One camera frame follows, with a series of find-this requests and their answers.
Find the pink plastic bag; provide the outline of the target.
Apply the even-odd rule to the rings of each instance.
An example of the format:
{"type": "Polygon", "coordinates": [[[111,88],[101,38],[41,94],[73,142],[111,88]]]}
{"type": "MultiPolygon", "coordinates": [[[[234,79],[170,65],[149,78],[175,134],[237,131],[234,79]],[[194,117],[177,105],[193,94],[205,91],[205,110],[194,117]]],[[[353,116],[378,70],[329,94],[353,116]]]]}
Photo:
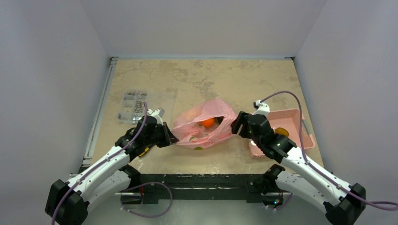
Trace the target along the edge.
{"type": "Polygon", "coordinates": [[[179,140],[177,145],[203,150],[230,138],[236,118],[230,105],[215,98],[181,113],[174,121],[172,134],[179,140]]]}

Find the orange fake fruit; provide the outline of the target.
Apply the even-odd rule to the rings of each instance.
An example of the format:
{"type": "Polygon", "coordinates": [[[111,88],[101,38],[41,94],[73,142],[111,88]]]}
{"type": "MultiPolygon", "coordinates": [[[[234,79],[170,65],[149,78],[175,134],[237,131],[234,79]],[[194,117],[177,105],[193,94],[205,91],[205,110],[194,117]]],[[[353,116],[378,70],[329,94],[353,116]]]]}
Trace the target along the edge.
{"type": "Polygon", "coordinates": [[[201,126],[205,128],[211,128],[215,125],[215,118],[209,118],[200,122],[201,126]]]}

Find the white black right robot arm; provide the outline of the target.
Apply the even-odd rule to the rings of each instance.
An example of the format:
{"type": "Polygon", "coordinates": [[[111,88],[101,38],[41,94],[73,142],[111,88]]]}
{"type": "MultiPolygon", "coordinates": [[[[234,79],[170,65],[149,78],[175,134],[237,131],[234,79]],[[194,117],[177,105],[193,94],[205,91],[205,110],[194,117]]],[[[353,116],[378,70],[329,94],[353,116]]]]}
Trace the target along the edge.
{"type": "Polygon", "coordinates": [[[292,192],[322,211],[333,225],[353,225],[366,208],[360,201],[366,198],[361,184],[350,184],[306,157],[293,140],[276,133],[265,115],[241,111],[231,129],[277,162],[264,174],[266,189],[292,192]]]}

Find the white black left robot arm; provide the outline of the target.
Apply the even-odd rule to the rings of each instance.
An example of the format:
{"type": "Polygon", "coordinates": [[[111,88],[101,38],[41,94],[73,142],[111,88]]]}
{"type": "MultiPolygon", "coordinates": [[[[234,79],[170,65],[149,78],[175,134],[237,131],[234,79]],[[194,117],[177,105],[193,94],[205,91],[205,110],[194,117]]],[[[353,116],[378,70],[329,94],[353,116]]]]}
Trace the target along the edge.
{"type": "Polygon", "coordinates": [[[67,181],[55,181],[45,213],[53,225],[81,225],[92,209],[117,192],[138,191],[142,196],[144,186],[158,182],[143,183],[141,173],[129,163],[154,146],[163,148],[178,142],[161,116],[145,115],[93,165],[67,181]]]}

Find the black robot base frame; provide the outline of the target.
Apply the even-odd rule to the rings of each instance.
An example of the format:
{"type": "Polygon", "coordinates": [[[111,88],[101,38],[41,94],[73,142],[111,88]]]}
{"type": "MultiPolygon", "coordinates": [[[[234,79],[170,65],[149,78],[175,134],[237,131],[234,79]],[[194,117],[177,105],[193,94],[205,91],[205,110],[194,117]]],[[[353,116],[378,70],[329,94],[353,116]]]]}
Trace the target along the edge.
{"type": "Polygon", "coordinates": [[[121,193],[126,205],[157,204],[159,200],[221,200],[262,203],[277,208],[289,193],[276,185],[276,172],[265,174],[140,174],[131,191],[121,193]]]}

